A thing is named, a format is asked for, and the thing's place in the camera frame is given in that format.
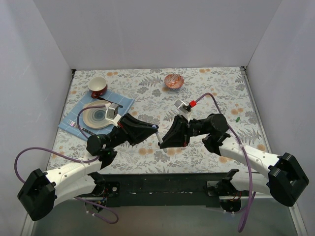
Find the white pen with blue tip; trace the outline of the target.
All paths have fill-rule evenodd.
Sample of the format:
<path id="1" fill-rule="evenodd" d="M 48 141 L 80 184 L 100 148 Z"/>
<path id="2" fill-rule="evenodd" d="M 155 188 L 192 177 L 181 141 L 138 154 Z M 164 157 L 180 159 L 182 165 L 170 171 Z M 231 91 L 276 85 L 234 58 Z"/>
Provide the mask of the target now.
<path id="1" fill-rule="evenodd" d="M 158 139 L 158 145 L 160 146 L 160 144 L 163 142 L 163 140 L 162 140 L 162 138 L 161 138 L 159 132 L 156 133 L 156 137 L 157 137 L 157 139 Z"/>

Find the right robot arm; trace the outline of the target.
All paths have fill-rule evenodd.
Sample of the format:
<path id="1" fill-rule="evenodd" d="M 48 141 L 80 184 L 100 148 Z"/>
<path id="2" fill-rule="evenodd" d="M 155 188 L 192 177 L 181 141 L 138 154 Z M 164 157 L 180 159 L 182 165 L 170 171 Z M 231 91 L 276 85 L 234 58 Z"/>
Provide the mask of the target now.
<path id="1" fill-rule="evenodd" d="M 226 118 L 211 114 L 205 119 L 174 118 L 170 130 L 159 142 L 161 149 L 186 147 L 190 138 L 205 135 L 202 139 L 207 151 L 250 166 L 253 172 L 246 174 L 237 169 L 229 171 L 219 182 L 209 184 L 211 196 L 229 196 L 237 192 L 258 192 L 271 195 L 284 206 L 293 206 L 309 184 L 305 172 L 294 155 L 276 155 L 238 143 L 230 136 Z"/>

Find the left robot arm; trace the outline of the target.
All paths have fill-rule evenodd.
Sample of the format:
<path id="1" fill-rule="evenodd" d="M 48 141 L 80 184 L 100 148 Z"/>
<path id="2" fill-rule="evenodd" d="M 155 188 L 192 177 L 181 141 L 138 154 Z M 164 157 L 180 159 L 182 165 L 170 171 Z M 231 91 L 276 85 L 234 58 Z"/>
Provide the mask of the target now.
<path id="1" fill-rule="evenodd" d="M 79 195 L 101 196 L 105 180 L 99 173 L 109 166 L 117 155 L 115 147 L 129 142 L 135 145 L 158 132 L 158 125 L 137 120 L 130 114 L 122 116 L 108 134 L 91 135 L 87 153 L 81 159 L 56 169 L 36 169 L 23 182 L 17 197 L 33 221 L 45 217 L 59 203 Z"/>

